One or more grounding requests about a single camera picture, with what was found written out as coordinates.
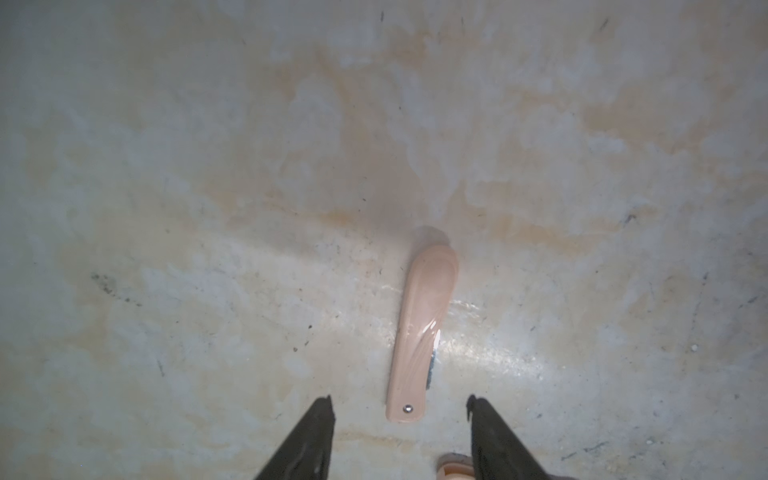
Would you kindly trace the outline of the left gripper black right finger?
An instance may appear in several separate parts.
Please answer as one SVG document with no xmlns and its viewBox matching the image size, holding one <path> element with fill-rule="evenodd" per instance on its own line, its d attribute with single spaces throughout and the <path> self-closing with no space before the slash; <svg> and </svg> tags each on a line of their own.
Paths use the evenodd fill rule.
<svg viewBox="0 0 768 480">
<path fill-rule="evenodd" d="M 549 479 L 543 467 L 487 399 L 470 395 L 466 409 L 471 423 L 471 451 L 476 479 Z"/>
</svg>

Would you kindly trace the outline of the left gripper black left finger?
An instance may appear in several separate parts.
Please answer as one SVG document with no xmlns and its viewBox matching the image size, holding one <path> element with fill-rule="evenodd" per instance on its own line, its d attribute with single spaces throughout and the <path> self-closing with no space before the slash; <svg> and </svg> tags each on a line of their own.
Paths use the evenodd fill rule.
<svg viewBox="0 0 768 480">
<path fill-rule="evenodd" d="M 314 400 L 255 480 L 326 480 L 336 417 L 330 395 Z"/>
</svg>

